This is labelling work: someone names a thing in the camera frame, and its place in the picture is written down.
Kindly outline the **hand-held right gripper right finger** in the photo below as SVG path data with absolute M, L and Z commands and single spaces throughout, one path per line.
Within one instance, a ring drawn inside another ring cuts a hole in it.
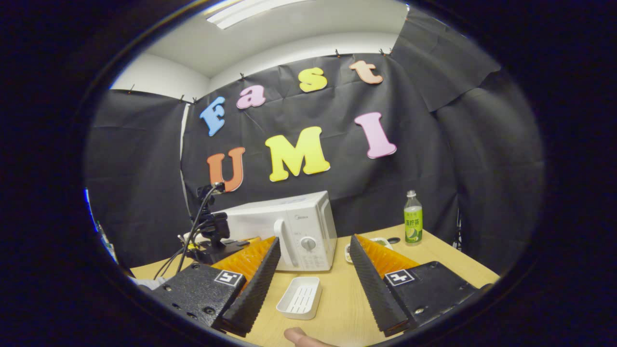
M 478 301 L 491 284 L 474 286 L 438 261 L 418 264 L 355 234 L 349 254 L 384 336 L 433 326 Z

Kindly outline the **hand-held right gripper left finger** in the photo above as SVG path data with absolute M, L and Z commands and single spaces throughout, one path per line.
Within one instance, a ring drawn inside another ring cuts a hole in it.
M 194 262 L 153 296 L 189 321 L 244 337 L 253 328 L 280 257 L 280 240 L 269 237 L 213 265 Z

